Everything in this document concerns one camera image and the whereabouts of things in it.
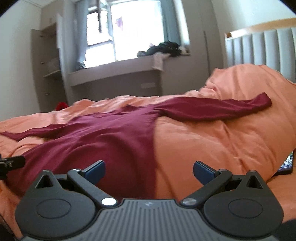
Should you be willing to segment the maroon long-sleeve shirt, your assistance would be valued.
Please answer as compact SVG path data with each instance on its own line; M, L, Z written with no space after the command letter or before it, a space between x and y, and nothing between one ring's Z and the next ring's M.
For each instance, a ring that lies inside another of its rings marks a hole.
M105 175L95 174L95 184L121 199L153 198L156 192L154 123L160 116L177 121L223 121L257 113L271 106L262 93L251 100L175 97L146 106L126 105L109 113L78 116L68 123L32 128L3 136L20 141L45 138L26 151L23 168L9 173L6 185L23 196L38 174L50 170L64 174L102 160Z

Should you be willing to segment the dark clothes pile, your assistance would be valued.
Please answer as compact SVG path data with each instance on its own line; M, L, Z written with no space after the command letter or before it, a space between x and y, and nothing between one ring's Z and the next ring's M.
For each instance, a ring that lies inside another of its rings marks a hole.
M147 49L147 51L139 51L137 57L151 56L156 53L169 54L171 57L178 57L181 55L187 55L188 51L185 47L178 43L165 41L158 45L153 45Z

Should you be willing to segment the orange duvet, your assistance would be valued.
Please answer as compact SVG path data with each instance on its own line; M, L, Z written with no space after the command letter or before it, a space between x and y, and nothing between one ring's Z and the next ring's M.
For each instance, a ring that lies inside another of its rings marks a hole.
M181 200L201 187L193 176L193 164L202 161L234 174L256 170L279 200L286 221L295 219L295 174L274 177L286 157L295 150L295 83L265 66L241 64L216 69L200 90L163 97L119 96L98 102L83 99L51 113L19 116L1 122L1 155L23 155L46 139L27 137L20 141L4 132L22 133L32 128L68 123L75 117L109 113L126 105L146 106L175 97L251 100L265 93L272 104L240 118L214 121L177 121L160 116L154 123L156 192L153 198ZM1 181L1 217L17 237L17 196Z

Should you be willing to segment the red object on floor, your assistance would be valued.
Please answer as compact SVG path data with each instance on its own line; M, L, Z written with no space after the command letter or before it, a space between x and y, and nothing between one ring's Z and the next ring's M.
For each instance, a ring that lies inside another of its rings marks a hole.
M55 108L55 111L60 111L62 109L68 108L69 105L66 102L59 102Z

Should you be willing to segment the open grey wardrobe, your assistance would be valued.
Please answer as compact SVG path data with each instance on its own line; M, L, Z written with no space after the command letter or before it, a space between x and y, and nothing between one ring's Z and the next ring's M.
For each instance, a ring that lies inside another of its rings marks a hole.
M67 102L61 64L62 16L42 30L31 30L32 72L38 106L47 113L56 109L60 102Z

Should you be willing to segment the grey window bench desk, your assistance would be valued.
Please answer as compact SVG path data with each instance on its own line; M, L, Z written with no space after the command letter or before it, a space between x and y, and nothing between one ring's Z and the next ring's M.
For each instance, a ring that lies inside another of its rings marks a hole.
M152 69L153 56L108 63L72 72L68 75L71 87L89 85L91 99L112 98L118 95L173 95L182 94L187 56L169 57L164 71ZM155 82L156 88L141 89L142 83Z

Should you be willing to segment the pale pink hanging garment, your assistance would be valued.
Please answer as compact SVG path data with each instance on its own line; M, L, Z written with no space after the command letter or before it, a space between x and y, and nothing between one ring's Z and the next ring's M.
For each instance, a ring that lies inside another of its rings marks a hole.
M171 56L169 53L156 52L153 54L152 69L158 71L164 71L164 61Z

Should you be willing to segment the tall grey closet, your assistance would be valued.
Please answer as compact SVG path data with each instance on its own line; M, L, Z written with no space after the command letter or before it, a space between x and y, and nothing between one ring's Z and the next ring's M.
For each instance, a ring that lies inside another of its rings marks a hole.
M214 69L223 68L218 24L211 1L182 1L188 32L189 51L184 91L204 86Z

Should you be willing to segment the grey padded headboard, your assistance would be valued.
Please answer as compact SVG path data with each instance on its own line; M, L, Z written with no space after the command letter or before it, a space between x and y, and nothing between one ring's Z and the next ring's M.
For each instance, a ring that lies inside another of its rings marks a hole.
M227 67L266 65L295 82L295 18L227 32L224 39Z

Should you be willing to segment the grey right curtain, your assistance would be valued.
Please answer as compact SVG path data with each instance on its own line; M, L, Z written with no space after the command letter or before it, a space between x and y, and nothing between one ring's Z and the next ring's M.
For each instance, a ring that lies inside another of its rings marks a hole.
M160 0L165 41L181 44L179 25L174 1Z

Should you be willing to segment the grey curtain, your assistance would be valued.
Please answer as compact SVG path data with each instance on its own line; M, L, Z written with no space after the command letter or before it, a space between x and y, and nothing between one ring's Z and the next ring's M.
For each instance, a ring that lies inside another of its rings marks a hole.
M165 41L181 44L179 25L174 1L160 0Z
M87 44L87 15L89 1L83 0L76 3L76 46L77 58L76 69L85 69L84 61L86 60Z

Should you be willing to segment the purple garment outside window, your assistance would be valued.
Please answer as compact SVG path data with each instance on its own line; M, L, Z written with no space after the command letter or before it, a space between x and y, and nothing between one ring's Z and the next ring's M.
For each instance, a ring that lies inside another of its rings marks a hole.
M116 24L119 28L123 26L122 17L116 19Z

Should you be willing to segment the grey left curtain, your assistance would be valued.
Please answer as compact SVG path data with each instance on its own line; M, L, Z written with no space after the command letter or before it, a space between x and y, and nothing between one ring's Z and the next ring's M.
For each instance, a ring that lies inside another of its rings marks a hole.
M76 46L77 58L76 69L85 69L84 61L86 60L87 44L87 15L89 1L83 0L76 3Z

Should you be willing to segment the window with frame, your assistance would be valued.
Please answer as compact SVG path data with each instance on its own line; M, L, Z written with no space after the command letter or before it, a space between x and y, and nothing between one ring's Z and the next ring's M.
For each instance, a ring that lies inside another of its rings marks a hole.
M116 19L122 17L123 26ZM86 68L137 57L163 42L160 1L90 1L87 15Z

